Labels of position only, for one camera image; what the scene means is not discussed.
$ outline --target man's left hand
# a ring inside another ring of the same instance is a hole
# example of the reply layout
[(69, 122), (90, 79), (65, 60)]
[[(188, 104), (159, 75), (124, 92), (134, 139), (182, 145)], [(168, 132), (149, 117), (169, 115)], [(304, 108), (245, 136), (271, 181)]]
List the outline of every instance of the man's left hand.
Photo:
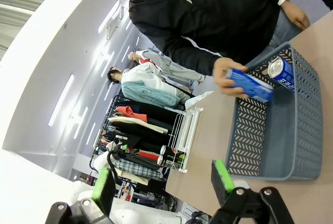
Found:
[(288, 19), (299, 29), (305, 30), (310, 26), (310, 20), (307, 15), (291, 1), (285, 1), (281, 4)]

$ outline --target blue can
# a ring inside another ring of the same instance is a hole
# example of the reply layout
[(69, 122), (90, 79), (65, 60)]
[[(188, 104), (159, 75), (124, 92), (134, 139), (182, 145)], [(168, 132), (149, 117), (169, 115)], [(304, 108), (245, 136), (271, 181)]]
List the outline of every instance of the blue can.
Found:
[(242, 87), (244, 93), (260, 102), (266, 103), (272, 99), (273, 87), (249, 74), (229, 68), (226, 72), (227, 79), (235, 81), (231, 87)]
[(292, 65), (283, 58), (276, 58), (268, 65), (268, 75), (291, 91), (295, 91)]

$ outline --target teal jacket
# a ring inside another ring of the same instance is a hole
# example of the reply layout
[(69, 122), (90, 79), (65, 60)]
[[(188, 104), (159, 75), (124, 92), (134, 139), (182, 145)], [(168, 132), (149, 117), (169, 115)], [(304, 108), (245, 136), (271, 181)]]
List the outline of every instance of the teal jacket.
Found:
[(121, 89), (124, 96), (129, 99), (153, 104), (162, 108), (175, 108), (180, 101), (180, 98), (177, 96), (145, 86), (143, 81), (121, 83)]

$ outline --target white wire rack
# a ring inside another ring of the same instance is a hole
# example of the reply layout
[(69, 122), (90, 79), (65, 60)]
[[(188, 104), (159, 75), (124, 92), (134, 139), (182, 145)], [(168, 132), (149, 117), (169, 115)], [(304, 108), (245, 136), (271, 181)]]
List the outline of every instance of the white wire rack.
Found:
[[(173, 129), (170, 135), (169, 147), (173, 148), (175, 153), (172, 168), (180, 172), (187, 173), (186, 165), (191, 151), (194, 133), (196, 131), (200, 111), (203, 108), (192, 107), (177, 115)], [(179, 160), (176, 160), (176, 154), (182, 152), (184, 158), (179, 166)]]

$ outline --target man's right hand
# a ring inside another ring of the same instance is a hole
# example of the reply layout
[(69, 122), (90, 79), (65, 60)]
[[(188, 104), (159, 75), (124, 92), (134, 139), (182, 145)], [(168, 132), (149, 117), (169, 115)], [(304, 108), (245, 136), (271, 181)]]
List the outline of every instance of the man's right hand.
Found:
[(229, 68), (234, 68), (239, 71), (246, 71), (247, 67), (240, 63), (234, 62), (230, 58), (218, 58), (214, 63), (213, 78), (214, 82), (219, 86), (220, 91), (223, 94), (231, 95), (239, 98), (249, 98), (248, 95), (244, 94), (244, 90), (241, 87), (232, 88), (235, 81), (228, 80), (225, 78), (225, 73)]

